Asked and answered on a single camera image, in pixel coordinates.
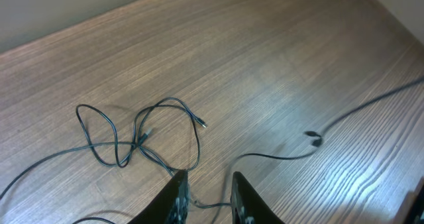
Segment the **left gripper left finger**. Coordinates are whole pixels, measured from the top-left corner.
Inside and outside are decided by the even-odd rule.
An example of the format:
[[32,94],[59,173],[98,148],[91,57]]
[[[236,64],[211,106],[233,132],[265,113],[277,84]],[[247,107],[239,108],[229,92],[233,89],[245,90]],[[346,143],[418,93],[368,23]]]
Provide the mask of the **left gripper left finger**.
[[129,224],[185,224],[188,207],[188,172],[180,170]]

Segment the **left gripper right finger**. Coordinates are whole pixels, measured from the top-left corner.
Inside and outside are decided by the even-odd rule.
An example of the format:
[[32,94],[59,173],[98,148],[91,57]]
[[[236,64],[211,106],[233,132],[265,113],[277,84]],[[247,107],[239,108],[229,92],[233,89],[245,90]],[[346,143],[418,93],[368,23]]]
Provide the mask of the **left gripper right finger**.
[[284,224],[241,172],[233,173],[231,208],[233,224]]

